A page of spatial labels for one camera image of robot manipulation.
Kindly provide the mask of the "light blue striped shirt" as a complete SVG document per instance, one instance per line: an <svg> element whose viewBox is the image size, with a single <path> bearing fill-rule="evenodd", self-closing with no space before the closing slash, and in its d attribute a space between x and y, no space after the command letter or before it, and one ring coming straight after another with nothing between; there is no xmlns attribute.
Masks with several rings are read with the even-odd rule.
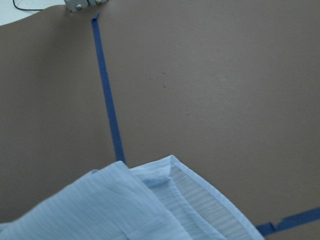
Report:
<svg viewBox="0 0 320 240"><path fill-rule="evenodd" d="M175 156L92 170L0 226L3 240L260 240L256 227Z"/></svg>

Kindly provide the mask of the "brown paper table mat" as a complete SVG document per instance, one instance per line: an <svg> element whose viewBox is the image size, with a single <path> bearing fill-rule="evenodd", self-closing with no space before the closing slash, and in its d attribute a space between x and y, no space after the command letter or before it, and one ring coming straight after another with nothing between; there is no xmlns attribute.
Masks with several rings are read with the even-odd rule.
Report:
<svg viewBox="0 0 320 240"><path fill-rule="evenodd" d="M317 0L111 0L0 28L0 220L115 160L169 155L254 224L320 205Z"/></svg>

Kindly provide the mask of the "aluminium frame post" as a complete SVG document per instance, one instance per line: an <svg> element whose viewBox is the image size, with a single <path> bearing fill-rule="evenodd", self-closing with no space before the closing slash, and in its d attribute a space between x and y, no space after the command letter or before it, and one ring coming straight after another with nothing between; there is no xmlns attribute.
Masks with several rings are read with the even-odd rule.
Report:
<svg viewBox="0 0 320 240"><path fill-rule="evenodd" d="M64 0L67 9L74 13L83 9L98 6L109 2L108 0Z"/></svg>

